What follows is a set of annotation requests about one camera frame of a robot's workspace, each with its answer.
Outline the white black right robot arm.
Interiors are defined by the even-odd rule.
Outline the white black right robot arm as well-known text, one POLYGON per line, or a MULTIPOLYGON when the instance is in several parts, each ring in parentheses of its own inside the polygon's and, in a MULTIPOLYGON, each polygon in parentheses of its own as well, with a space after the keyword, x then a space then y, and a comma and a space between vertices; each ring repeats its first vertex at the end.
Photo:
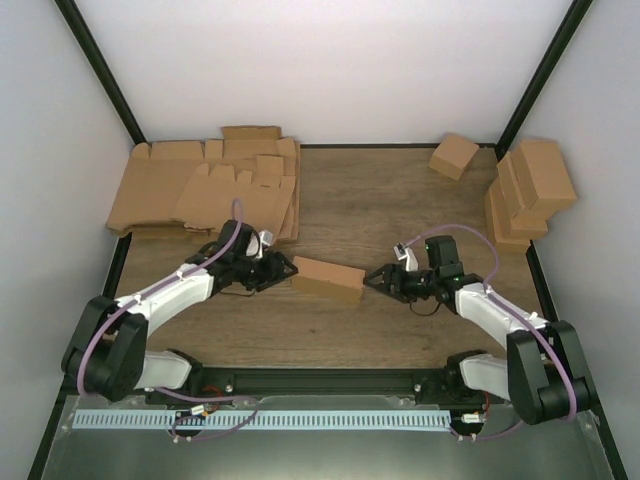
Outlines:
POLYGON ((528 425, 574 418, 593 408, 598 394, 575 328, 527 312, 499 295, 482 277, 467 273, 450 235, 425 241, 429 266, 420 268, 407 243, 395 245, 396 262, 365 276, 365 286, 400 303, 435 299, 480 327, 505 350, 503 359, 484 351, 454 358, 444 378, 458 403, 484 391, 508 401, 528 425))

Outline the brown cardboard box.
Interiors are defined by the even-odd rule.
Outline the brown cardboard box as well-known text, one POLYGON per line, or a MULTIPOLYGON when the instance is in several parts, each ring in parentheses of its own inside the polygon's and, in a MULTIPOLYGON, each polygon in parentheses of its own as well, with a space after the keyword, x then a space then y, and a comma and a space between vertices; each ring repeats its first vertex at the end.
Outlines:
POLYGON ((364 270, 301 256, 296 256, 293 264, 298 270, 291 278, 294 289, 349 305, 357 305, 360 302, 364 287, 364 270))

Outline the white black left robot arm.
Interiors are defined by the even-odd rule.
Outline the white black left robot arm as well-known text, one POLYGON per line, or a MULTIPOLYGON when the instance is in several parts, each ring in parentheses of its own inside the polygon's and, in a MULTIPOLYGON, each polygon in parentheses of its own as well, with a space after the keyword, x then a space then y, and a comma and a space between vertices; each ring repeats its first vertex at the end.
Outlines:
POLYGON ((272 248, 273 235, 238 220, 204 244, 173 273, 117 299, 97 296, 84 308, 61 367, 82 395, 120 401, 135 390, 167 389, 181 403, 196 402, 203 377, 188 355, 148 349, 149 337, 181 312, 233 284, 261 292, 295 276, 295 264, 272 248))

